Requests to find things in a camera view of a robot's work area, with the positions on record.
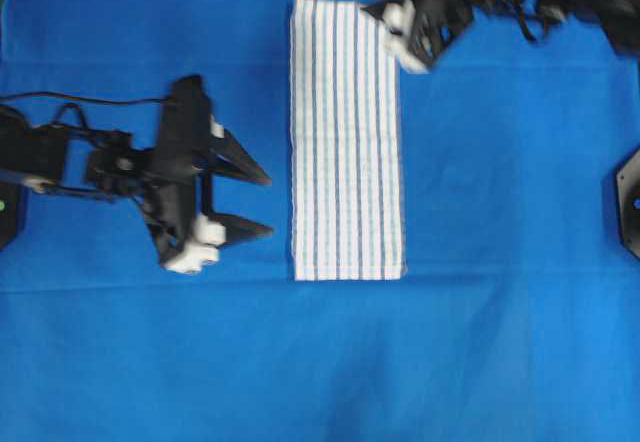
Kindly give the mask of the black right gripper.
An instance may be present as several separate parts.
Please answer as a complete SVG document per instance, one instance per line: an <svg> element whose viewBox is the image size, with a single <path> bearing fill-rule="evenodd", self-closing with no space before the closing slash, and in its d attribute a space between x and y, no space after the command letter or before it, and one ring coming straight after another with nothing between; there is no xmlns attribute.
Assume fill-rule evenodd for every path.
<svg viewBox="0 0 640 442"><path fill-rule="evenodd" d="M386 46L409 73L427 73L472 22L466 0L379 0L362 10L388 31Z"/></svg>

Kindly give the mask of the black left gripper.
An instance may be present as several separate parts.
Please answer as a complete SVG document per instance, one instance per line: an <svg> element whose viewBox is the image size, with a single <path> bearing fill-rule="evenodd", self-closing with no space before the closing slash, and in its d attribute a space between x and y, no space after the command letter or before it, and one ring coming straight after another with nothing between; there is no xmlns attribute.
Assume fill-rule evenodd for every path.
<svg viewBox="0 0 640 442"><path fill-rule="evenodd" d="M219 259L219 248L271 236L266 225L226 213L206 222L196 202L197 178L208 168L215 175L269 186L271 177L226 129L211 129L212 102L203 77L181 77L170 86L156 130L155 145L142 171L138 204L159 265L194 275Z"/></svg>

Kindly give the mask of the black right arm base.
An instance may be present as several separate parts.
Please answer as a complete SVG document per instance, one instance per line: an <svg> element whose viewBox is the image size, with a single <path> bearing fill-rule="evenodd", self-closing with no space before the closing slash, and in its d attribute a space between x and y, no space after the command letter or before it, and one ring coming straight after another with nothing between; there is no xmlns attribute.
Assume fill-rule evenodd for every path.
<svg viewBox="0 0 640 442"><path fill-rule="evenodd" d="M626 158L615 173L620 241L639 258L639 150Z"/></svg>

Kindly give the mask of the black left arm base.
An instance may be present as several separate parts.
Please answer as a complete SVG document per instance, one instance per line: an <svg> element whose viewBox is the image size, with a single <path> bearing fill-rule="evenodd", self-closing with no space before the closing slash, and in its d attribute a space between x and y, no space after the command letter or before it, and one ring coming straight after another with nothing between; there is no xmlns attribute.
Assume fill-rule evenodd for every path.
<svg viewBox="0 0 640 442"><path fill-rule="evenodd" d="M27 210L25 187L1 183L1 249L8 247L23 231Z"/></svg>

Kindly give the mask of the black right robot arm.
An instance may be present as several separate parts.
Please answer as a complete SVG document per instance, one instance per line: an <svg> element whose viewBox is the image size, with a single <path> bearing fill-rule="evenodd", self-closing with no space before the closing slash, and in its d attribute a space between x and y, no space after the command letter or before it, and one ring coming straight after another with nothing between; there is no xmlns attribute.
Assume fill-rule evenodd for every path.
<svg viewBox="0 0 640 442"><path fill-rule="evenodd" d="M524 38L539 44L550 31L574 17L600 27L613 50L639 55L639 0L378 0L363 12L382 23L390 51L406 71L425 73L472 25L474 12L509 18Z"/></svg>

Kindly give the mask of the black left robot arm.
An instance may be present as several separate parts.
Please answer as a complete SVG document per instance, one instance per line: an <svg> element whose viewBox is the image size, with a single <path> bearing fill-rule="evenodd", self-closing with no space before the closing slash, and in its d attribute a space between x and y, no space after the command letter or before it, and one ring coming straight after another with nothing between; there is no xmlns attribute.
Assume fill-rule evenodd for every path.
<svg viewBox="0 0 640 442"><path fill-rule="evenodd" d="M172 83L154 146L137 149L132 135L89 125L83 98L62 95L51 122L33 126L1 106L1 245L22 230L26 193L112 202L133 201L160 265L197 274L229 246L272 235L267 225L214 208L213 180L268 186L271 177L218 123L199 75Z"/></svg>

